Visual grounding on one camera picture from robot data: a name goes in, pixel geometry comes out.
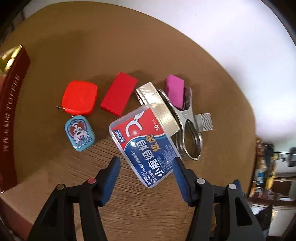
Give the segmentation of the gold ribbed metal case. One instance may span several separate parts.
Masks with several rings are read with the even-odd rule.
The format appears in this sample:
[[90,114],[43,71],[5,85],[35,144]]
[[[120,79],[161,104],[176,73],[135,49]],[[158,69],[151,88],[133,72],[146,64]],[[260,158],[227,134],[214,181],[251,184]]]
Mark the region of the gold ribbed metal case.
[[149,104],[152,107],[154,115],[159,120],[163,130],[170,137],[180,130],[177,121],[151,82],[138,87],[135,93],[141,105]]

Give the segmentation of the pink rectangular block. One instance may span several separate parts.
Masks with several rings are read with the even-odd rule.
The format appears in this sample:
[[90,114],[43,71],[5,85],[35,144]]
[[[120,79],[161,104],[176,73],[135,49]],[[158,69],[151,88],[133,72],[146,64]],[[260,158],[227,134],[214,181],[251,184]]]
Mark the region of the pink rectangular block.
[[171,104],[178,109],[183,109],[184,87],[185,83],[181,78],[172,74],[166,78],[165,93]]

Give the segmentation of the red rectangular block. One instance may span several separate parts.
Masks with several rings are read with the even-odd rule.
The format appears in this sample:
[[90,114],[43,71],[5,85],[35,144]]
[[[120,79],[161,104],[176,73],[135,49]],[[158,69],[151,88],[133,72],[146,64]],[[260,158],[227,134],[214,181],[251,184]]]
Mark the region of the red rectangular block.
[[119,72],[109,87],[100,107],[116,116],[121,116],[138,80]]

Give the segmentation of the zigzag patterned white cube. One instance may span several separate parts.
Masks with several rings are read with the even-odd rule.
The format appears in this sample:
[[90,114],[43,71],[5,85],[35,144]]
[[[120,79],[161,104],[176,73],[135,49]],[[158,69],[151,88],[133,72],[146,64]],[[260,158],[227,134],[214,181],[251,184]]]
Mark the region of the zigzag patterned white cube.
[[197,122],[199,132],[207,132],[214,129],[210,113],[197,114],[195,115],[195,120]]

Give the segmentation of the silver metal clip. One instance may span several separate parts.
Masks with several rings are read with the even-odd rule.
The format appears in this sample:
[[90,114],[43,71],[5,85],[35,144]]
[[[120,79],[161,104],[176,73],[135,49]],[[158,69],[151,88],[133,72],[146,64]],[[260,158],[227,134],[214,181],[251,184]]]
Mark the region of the silver metal clip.
[[193,114],[191,87],[184,88],[184,102],[181,110],[171,103],[163,90],[158,89],[158,93],[179,125],[180,130],[174,134],[177,150],[183,157],[187,156],[192,160],[199,161],[203,140]]

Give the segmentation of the red toffee tin box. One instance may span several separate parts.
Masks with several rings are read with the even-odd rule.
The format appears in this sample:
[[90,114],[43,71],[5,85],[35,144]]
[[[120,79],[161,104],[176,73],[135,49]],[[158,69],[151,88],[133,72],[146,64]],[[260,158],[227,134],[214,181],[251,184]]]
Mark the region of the red toffee tin box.
[[1,54],[1,193],[18,183],[14,160],[16,104],[30,58],[22,45]]

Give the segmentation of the clear floss pick box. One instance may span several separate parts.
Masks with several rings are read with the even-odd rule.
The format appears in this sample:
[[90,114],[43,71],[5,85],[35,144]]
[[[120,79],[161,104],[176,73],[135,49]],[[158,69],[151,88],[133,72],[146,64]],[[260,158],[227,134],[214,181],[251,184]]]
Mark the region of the clear floss pick box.
[[147,188],[153,188],[173,171],[173,160],[180,157],[150,104],[122,116],[109,126],[118,149]]

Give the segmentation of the blue cartoon dog tin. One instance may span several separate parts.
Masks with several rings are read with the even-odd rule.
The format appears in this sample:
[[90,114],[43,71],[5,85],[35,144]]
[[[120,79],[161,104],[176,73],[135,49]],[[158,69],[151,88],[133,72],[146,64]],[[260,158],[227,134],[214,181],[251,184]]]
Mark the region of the blue cartoon dog tin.
[[86,117],[73,116],[64,126],[65,132],[73,148],[82,152],[95,143],[95,134]]

